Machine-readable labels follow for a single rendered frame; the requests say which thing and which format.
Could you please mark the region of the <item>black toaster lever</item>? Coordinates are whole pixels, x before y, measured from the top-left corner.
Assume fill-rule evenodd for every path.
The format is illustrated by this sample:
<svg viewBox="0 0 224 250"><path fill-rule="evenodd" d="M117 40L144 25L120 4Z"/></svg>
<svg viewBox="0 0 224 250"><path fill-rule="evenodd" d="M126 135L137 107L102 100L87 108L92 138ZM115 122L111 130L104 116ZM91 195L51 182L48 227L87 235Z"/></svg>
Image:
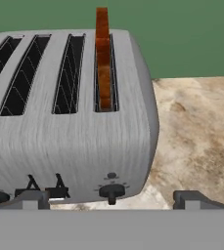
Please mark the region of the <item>black toaster lever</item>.
<svg viewBox="0 0 224 250"><path fill-rule="evenodd" d="M27 190L40 190L39 185L37 184L37 182L35 181L34 177L31 174L28 175L27 186L24 188L17 188L15 190L15 196L19 196L20 194L22 194L23 192Z"/></svg>
<svg viewBox="0 0 224 250"><path fill-rule="evenodd" d="M63 179L59 173L56 174L57 183L54 187L46 187L51 198L70 198L68 187L65 186Z"/></svg>

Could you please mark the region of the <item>brown toasted bread slice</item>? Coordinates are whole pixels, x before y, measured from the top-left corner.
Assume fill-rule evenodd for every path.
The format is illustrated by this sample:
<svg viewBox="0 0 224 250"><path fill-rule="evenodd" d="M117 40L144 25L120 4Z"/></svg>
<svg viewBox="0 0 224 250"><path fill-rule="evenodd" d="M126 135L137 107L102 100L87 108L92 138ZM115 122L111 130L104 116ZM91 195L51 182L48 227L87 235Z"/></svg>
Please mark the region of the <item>brown toasted bread slice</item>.
<svg viewBox="0 0 224 250"><path fill-rule="evenodd" d="M112 104L110 81L110 30L107 7L98 7L96 9L96 55L100 90L100 108L101 110L109 110Z"/></svg>

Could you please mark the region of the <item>silver four-slot toaster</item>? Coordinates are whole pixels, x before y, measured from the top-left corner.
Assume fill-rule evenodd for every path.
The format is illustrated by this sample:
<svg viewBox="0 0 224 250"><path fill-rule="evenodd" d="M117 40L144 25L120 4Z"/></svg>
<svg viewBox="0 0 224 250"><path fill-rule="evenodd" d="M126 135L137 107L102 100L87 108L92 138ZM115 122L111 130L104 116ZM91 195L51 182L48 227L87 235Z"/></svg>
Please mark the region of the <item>silver four-slot toaster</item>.
<svg viewBox="0 0 224 250"><path fill-rule="evenodd" d="M56 174L70 198L108 201L106 185L127 198L150 175L159 122L146 62L127 30L110 32L111 98L100 108L95 32L52 29L0 32L0 191L14 199L31 174L53 188Z"/></svg>

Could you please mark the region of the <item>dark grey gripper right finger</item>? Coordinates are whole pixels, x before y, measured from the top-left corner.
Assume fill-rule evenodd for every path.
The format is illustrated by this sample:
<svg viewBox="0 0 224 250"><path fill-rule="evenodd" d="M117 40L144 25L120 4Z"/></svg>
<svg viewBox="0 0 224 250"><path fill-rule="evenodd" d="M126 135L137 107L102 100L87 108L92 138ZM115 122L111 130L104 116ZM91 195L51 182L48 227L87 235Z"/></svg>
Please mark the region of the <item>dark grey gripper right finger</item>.
<svg viewBox="0 0 224 250"><path fill-rule="evenodd" d="M224 203L211 200L198 190L175 190L173 200L176 210L224 209Z"/></svg>

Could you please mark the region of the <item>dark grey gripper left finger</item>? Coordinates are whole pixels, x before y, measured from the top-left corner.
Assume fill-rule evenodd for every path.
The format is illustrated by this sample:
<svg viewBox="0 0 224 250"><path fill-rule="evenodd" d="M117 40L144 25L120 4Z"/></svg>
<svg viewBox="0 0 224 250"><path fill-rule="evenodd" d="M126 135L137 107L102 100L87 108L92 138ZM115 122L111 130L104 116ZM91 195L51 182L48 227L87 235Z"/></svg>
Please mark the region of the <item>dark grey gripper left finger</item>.
<svg viewBox="0 0 224 250"><path fill-rule="evenodd" d="M0 203L1 210L49 210L49 194L47 191L26 190L14 199Z"/></svg>

